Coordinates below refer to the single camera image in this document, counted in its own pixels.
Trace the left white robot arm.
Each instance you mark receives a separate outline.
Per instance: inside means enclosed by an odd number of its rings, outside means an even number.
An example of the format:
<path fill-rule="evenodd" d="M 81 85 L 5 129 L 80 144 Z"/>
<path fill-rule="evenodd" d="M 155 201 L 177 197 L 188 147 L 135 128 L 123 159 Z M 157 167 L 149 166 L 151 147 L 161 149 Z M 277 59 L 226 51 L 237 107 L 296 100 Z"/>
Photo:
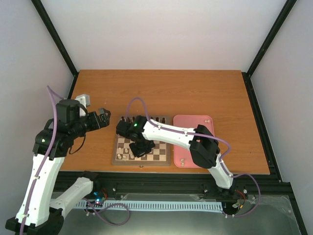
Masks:
<path fill-rule="evenodd" d="M 18 213 L 7 219 L 5 228 L 17 235 L 57 235 L 68 213 L 84 196 L 98 196 L 102 185 L 97 174 L 84 171 L 55 202 L 51 202 L 58 172 L 76 138 L 107 127 L 110 111 L 88 112 L 75 100 L 53 107 L 53 118 L 36 136 L 33 166 L 24 200 Z"/>

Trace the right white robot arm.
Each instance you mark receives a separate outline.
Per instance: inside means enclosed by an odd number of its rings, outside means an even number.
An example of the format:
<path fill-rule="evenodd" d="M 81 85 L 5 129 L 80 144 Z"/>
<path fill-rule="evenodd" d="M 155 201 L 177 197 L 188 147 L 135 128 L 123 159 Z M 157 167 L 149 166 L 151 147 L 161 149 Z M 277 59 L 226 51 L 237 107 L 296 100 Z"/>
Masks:
<path fill-rule="evenodd" d="M 218 187 L 230 189 L 233 174 L 226 167 L 223 157 L 230 151 L 229 144 L 223 154 L 219 143 L 225 141 L 213 136 L 209 130 L 198 125 L 197 128 L 176 127 L 144 116 L 137 116 L 129 124 L 126 138 L 134 141 L 162 141 L 188 150 L 197 166 L 207 169 Z"/>

